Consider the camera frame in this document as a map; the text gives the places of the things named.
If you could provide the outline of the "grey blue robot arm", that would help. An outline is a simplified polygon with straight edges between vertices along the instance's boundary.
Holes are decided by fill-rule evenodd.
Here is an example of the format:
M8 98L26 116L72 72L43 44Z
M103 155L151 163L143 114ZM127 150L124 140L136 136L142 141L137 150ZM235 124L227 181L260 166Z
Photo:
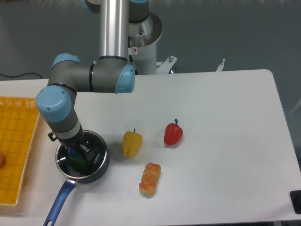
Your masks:
M146 0L102 0L99 58L83 65L77 56L60 54L50 69L48 84L36 96L41 117L51 128L48 137L66 147L83 145L84 130L74 105L78 92L131 93L135 69L128 63L130 23L149 16Z

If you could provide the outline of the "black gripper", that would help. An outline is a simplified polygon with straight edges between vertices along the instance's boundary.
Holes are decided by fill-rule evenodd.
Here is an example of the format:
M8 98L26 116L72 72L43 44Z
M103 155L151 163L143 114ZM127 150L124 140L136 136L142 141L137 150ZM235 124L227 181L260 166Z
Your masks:
M86 144L82 144L84 141L84 130L79 129L78 131L70 130L64 133L51 131L48 133L48 137L51 141L58 140L62 145L66 147L78 147L82 155L87 159L88 162L94 161L94 150Z

